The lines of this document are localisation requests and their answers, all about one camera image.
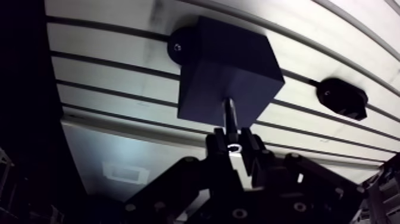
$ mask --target horizontal groove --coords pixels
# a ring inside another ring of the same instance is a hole
[[[110,67],[115,67],[115,68],[119,68],[119,69],[137,71],[137,72],[146,73],[146,74],[150,74],[150,75],[154,75],[154,76],[164,77],[166,79],[173,79],[173,80],[179,80],[180,79],[180,76],[178,74],[172,74],[172,73],[167,73],[167,72],[164,72],[164,71],[158,71],[158,70],[143,68],[143,67],[139,67],[139,66],[133,66],[133,65],[130,65],[130,64],[118,63],[118,62],[115,62],[115,61],[108,61],[108,60],[103,60],[103,59],[98,59],[98,58],[92,58],[92,57],[87,57],[87,56],[81,56],[81,55],[75,55],[75,54],[69,54],[69,53],[63,53],[63,52],[56,52],[56,51],[51,51],[51,55],[55,56],[55,57],[60,57],[60,58],[67,58],[67,59],[72,59],[72,60],[77,60],[77,61],[84,61],[84,62],[87,62],[87,63],[99,64],[99,65],[102,65],[102,66],[110,66]],[[284,76],[296,79],[296,80],[298,80],[300,82],[303,82],[303,83],[306,83],[306,84],[309,84],[309,85],[312,85],[312,86],[317,86],[318,85],[317,81],[312,80],[312,79],[308,79],[306,77],[303,77],[303,76],[301,76],[299,74],[296,74],[296,73],[293,73],[291,71],[287,71],[287,70],[282,69],[282,74]],[[363,125],[359,125],[359,124],[356,124],[356,123],[353,123],[353,122],[349,122],[349,121],[347,121],[345,119],[340,119],[340,118],[335,117],[335,116],[324,114],[324,113],[321,113],[319,111],[315,111],[315,110],[312,110],[312,109],[308,109],[308,108],[301,107],[301,106],[298,106],[298,105],[295,105],[295,104],[291,104],[291,103],[288,103],[288,102],[280,101],[280,100],[277,100],[277,99],[272,100],[271,103],[280,105],[282,107],[289,107],[291,109],[299,110],[301,112],[309,113],[309,114],[312,114],[312,115],[315,115],[315,116],[323,117],[325,119],[334,120],[336,122],[341,122],[341,123],[346,124],[346,125],[350,125],[350,126],[353,126],[353,127],[356,127],[356,128],[360,128],[362,130],[373,132],[375,134],[383,135],[385,137],[392,138],[394,140],[400,141],[400,138],[397,138],[395,136],[389,135],[387,133],[384,133],[384,132],[381,132],[381,131],[378,131],[378,130],[375,130],[375,129],[372,129],[372,128],[369,128],[369,127],[365,127]],[[383,116],[385,116],[385,117],[387,117],[389,119],[392,119],[392,120],[400,123],[400,119],[398,119],[397,117],[395,117],[395,116],[393,116],[393,115],[391,115],[391,114],[389,114],[389,113],[387,113],[387,112],[385,112],[385,111],[383,111],[383,110],[381,110],[381,109],[379,109],[379,108],[377,108],[377,107],[375,107],[373,105],[368,104],[367,108],[369,108],[369,109],[371,109],[371,110],[373,110],[373,111],[375,111],[375,112],[377,112],[377,113],[379,113],[379,114],[381,114],[381,115],[383,115]]]
[[[101,66],[108,66],[108,67],[113,67],[113,68],[117,68],[117,69],[124,69],[124,70],[128,70],[128,71],[136,71],[136,72],[140,72],[140,73],[150,74],[152,76],[163,77],[166,79],[173,79],[176,81],[179,81],[179,79],[180,79],[178,74],[172,74],[172,73],[149,69],[149,68],[144,68],[144,67],[140,67],[140,66],[133,66],[131,64],[119,63],[116,61],[108,61],[108,60],[99,59],[99,58],[92,58],[92,57],[57,52],[57,51],[51,51],[50,54],[52,56],[59,57],[59,58],[83,61],[83,62],[87,62],[87,63],[98,64]]]
[[[315,115],[315,116],[323,117],[325,119],[329,119],[329,120],[333,120],[333,121],[336,121],[336,122],[340,122],[340,123],[343,123],[345,125],[349,125],[349,126],[353,126],[353,127],[362,129],[362,130],[366,130],[367,132],[372,132],[372,133],[375,133],[377,135],[385,136],[387,138],[391,138],[393,140],[400,141],[400,138],[398,138],[396,136],[393,136],[393,135],[390,135],[388,133],[384,133],[384,132],[381,132],[379,130],[375,130],[375,129],[370,128],[370,127],[359,125],[357,123],[349,122],[348,120],[341,119],[341,118],[338,118],[338,117],[335,117],[335,116],[332,116],[332,115],[324,114],[324,113],[316,111],[316,110],[312,110],[312,109],[309,109],[309,108],[301,107],[299,105],[291,104],[289,102],[284,102],[284,101],[281,101],[281,100],[278,100],[278,99],[274,99],[274,100],[272,100],[272,102],[274,104],[280,105],[282,107],[289,107],[289,108],[294,109],[294,110],[298,110],[298,111],[305,112],[305,113],[308,113],[308,114],[312,114],[312,115]]]
[[[398,14],[400,15],[400,5],[395,0],[385,0],[385,2]]]
[[[272,124],[272,123],[269,123],[269,122],[262,122],[262,121],[257,120],[255,122],[255,124],[263,125],[263,126],[267,126],[267,127],[272,127],[272,128],[276,128],[276,129],[281,129],[281,130],[286,130],[286,131],[290,131],[290,132],[296,132],[296,133],[300,133],[300,134],[303,134],[303,135],[309,135],[309,136],[313,136],[313,137],[317,137],[317,138],[324,138],[324,139],[328,139],[328,140],[331,140],[331,141],[342,142],[342,143],[346,143],[346,144],[349,144],[349,145],[356,145],[356,146],[360,146],[360,147],[371,148],[373,150],[383,151],[383,152],[386,152],[386,153],[394,153],[394,154],[397,153],[397,151],[394,151],[394,150],[387,150],[387,149],[384,149],[384,148],[375,147],[373,145],[367,145],[367,144],[354,142],[354,141],[349,141],[349,140],[336,138],[336,137],[332,137],[332,136],[328,136],[328,135],[322,135],[322,134],[319,134],[319,133],[309,132],[309,131],[306,131],[306,130],[295,129],[295,128],[292,128],[292,127],[285,127],[285,126],[282,126],[282,125]]]
[[[388,119],[391,119],[391,120],[393,120],[393,121],[395,121],[395,122],[400,123],[400,119],[399,119],[398,117],[394,116],[393,114],[389,114],[388,112],[386,112],[386,111],[384,111],[384,110],[381,110],[381,109],[375,107],[374,105],[367,104],[366,107],[367,107],[368,109],[372,110],[372,111],[375,112],[375,113],[378,113],[378,114],[380,114],[380,115],[382,115],[382,116],[387,117]]]
[[[105,30],[105,31],[116,32],[116,33],[123,33],[123,34],[127,34],[127,35],[140,36],[142,38],[153,39],[155,41],[167,42],[169,39],[169,36],[167,36],[167,35],[162,35],[162,34],[150,32],[147,30],[139,30],[139,29],[135,29],[135,28],[118,26],[118,25],[113,25],[113,24],[108,24],[108,23],[99,23],[99,22],[89,21],[89,20],[79,20],[76,18],[62,18],[62,17],[53,17],[53,16],[47,16],[46,20],[48,23],[56,23],[56,24],[63,24],[63,25],[70,25],[70,26],[80,26],[80,27]]]
[[[352,15],[348,14],[346,11],[344,11],[343,9],[341,9],[340,7],[338,7],[337,5],[328,0],[313,0],[313,1],[322,6],[323,8],[325,8],[326,10],[330,11],[331,13],[337,15],[342,20],[345,20],[351,26],[358,29],[360,32],[362,32],[363,34],[368,36],[371,40],[373,40],[376,44],[385,49],[385,51],[387,51],[391,56],[400,61],[400,54],[394,48],[392,48],[380,36],[378,36],[376,33],[374,33],[371,29],[365,26],[362,22],[358,21]]]
[[[203,130],[197,130],[197,129],[181,127],[181,126],[176,126],[176,125],[169,125],[169,124],[160,123],[160,122],[153,122],[153,121],[150,121],[150,120],[137,119],[137,118],[134,118],[134,117],[124,116],[124,115],[121,115],[121,114],[114,114],[114,113],[110,113],[110,112],[94,110],[94,109],[91,109],[91,108],[86,108],[86,107],[81,107],[81,106],[76,106],[76,105],[71,105],[71,104],[62,103],[62,106],[68,107],[68,108],[72,108],[72,109],[76,109],[76,110],[82,110],[82,111],[86,111],[86,112],[90,112],[90,113],[95,113],[95,114],[99,114],[99,115],[103,115],[103,116],[113,117],[113,118],[117,118],[117,119],[128,120],[128,121],[131,121],[131,122],[145,123],[145,124],[148,124],[148,125],[156,125],[156,126],[167,127],[167,128],[171,128],[171,129],[175,129],[175,130],[183,130],[183,131],[192,132],[192,133],[200,133],[200,134],[203,134],[203,135],[211,134],[211,132],[206,132],[206,131],[203,131]],[[274,144],[274,143],[271,143],[271,142],[264,142],[264,143],[266,145],[269,145],[269,146],[287,148],[287,149],[291,149],[291,150],[295,150],[295,151],[303,151],[303,152],[316,153],[316,154],[332,155],[332,156],[336,156],[336,157],[351,158],[351,159],[356,159],[356,160],[372,161],[372,162],[378,162],[378,163],[384,163],[385,162],[385,161],[382,161],[382,160],[374,160],[374,159],[370,159],[370,158],[362,158],[362,157],[356,157],[356,156],[351,156],[351,155],[343,155],[343,154],[336,154],[336,153],[327,153],[327,152],[321,152],[321,151],[311,150],[311,149],[306,149],[306,148],[299,148],[299,147],[292,147],[292,146],[288,146],[288,145]]]
[[[60,84],[60,85],[71,86],[71,87],[85,89],[85,90],[93,91],[93,92],[100,92],[102,94],[113,95],[116,97],[135,99],[135,100],[139,100],[139,101],[143,101],[143,102],[150,102],[153,104],[164,105],[167,107],[178,107],[178,104],[173,103],[173,102],[167,102],[167,101],[163,101],[163,100],[159,100],[159,99],[153,99],[153,98],[148,98],[148,97],[143,97],[143,96],[138,96],[138,95],[133,95],[133,94],[127,94],[125,92],[113,91],[110,89],[88,86],[88,85],[83,85],[83,84],[79,84],[79,83],[63,81],[63,80],[56,80],[56,82],[57,82],[57,84]]]
[[[343,55],[340,55],[339,53],[327,48],[326,46],[324,46],[316,41],[313,41],[312,39],[310,39],[306,36],[303,36],[299,33],[294,32],[293,30],[285,28],[285,27],[278,25],[276,23],[273,23],[271,21],[265,20],[261,17],[257,17],[250,13],[246,13],[242,10],[238,10],[238,9],[232,8],[230,6],[220,4],[218,2],[208,1],[208,0],[177,0],[177,1],[185,2],[185,3],[196,5],[196,6],[199,6],[202,8],[207,8],[209,10],[213,10],[213,11],[216,11],[219,13],[227,14],[232,17],[255,24],[257,26],[261,26],[268,30],[272,30],[272,31],[279,33],[283,36],[286,36],[288,38],[291,38],[299,43],[302,43],[310,48],[313,48],[313,49],[341,62],[342,64],[354,69],[355,71],[358,71],[359,73],[363,74],[365,77],[371,79],[372,81],[378,83],[380,86],[384,87],[385,89],[392,92],[396,96],[400,97],[400,92],[396,88],[394,88],[393,86],[391,86],[390,84],[388,84],[387,82],[385,82],[384,80],[382,80],[381,78],[379,78],[378,76],[373,74],[372,72],[361,67],[359,64],[351,61],[349,58],[346,58]]]
[[[133,94],[127,94],[125,92],[119,92],[119,91],[113,91],[113,90],[109,90],[109,89],[104,89],[104,88],[99,88],[99,87],[94,87],[94,86],[88,86],[88,85],[83,85],[83,84],[78,84],[78,83],[73,83],[73,82],[67,82],[67,81],[62,81],[62,80],[57,80],[58,84],[61,85],[65,85],[65,86],[71,86],[74,88],[80,88],[80,89],[85,89],[88,91],[94,91],[94,92],[100,92],[103,94],[108,94],[108,95],[113,95],[113,96],[117,96],[117,97],[123,97],[123,98],[128,98],[128,99],[135,99],[135,100],[139,100],[139,101],[144,101],[144,102],[150,102],[150,103],[154,103],[154,104],[158,104],[158,105],[164,105],[167,107],[174,107],[177,108],[178,105],[176,103],[173,102],[168,102],[168,101],[163,101],[163,100],[158,100],[158,99],[153,99],[153,98],[148,98],[148,97],[143,97],[143,96],[137,96],[137,95],[133,95]],[[397,153],[396,151],[392,151],[392,150],[386,150],[384,148],[379,148],[379,147],[375,147],[372,145],[366,145],[366,144],[362,144],[359,142],[353,142],[353,141],[349,141],[349,140],[345,140],[345,139],[340,139],[340,138],[335,138],[332,136],[327,136],[327,135],[322,135],[319,133],[314,133],[314,132],[308,132],[305,130],[300,130],[300,129],[295,129],[292,127],[286,127],[286,126],[281,126],[281,125],[276,125],[276,124],[272,124],[272,123],[268,123],[268,122],[262,122],[257,120],[255,122],[255,124],[261,125],[261,126],[265,126],[265,127],[272,127],[275,129],[281,129],[281,130],[286,130],[289,132],[295,132],[298,134],[302,134],[302,135],[308,135],[308,136],[314,136],[314,137],[318,137],[318,138],[324,138],[324,139],[328,139],[331,141],[338,141],[338,142],[342,142],[345,144],[350,144],[350,145],[356,145],[356,146],[361,146],[361,147],[365,147],[365,148],[370,148],[372,150],[378,150],[378,151],[384,151],[386,153]]]

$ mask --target metal rod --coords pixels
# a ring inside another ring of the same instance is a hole
[[[232,99],[227,98],[223,104],[224,107],[224,122],[226,135],[238,133],[238,122],[236,120],[235,104]]]

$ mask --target metal ring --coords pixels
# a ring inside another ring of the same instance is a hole
[[[302,202],[295,203],[293,208],[295,208],[295,210],[298,212],[305,212],[307,210],[307,206]]]
[[[244,209],[235,209],[232,211],[232,216],[235,219],[244,219],[247,217],[247,211]]]
[[[237,147],[237,150],[235,151],[236,153],[240,153],[242,151],[242,146],[240,144],[232,143],[228,145],[228,148],[233,148],[233,147]]]

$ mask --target black plastic part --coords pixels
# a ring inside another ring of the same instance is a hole
[[[182,66],[193,60],[195,38],[194,27],[182,27],[172,33],[168,40],[167,51],[176,64]]]
[[[317,97],[321,104],[335,113],[362,120],[367,117],[365,92],[337,78],[330,78],[317,85]]]
[[[239,143],[257,189],[244,190],[225,138],[216,129],[206,138],[205,160],[180,160],[128,200],[127,208],[135,208],[127,211],[128,223],[172,224],[201,189],[210,190],[210,199],[187,223],[348,224],[360,207],[362,188],[300,155],[275,158],[248,128]]]
[[[230,98],[237,128],[251,126],[285,84],[267,37],[206,17],[185,29],[168,43],[182,65],[178,118],[223,126],[221,105]]]

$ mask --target black mount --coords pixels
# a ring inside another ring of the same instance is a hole
[[[249,128],[236,129],[235,106],[223,104],[226,133],[206,137],[207,157],[185,157],[125,203],[127,223],[173,223],[196,199],[210,199],[186,223],[348,224],[364,188],[298,154],[275,157]],[[251,190],[244,190],[229,152],[238,151]]]

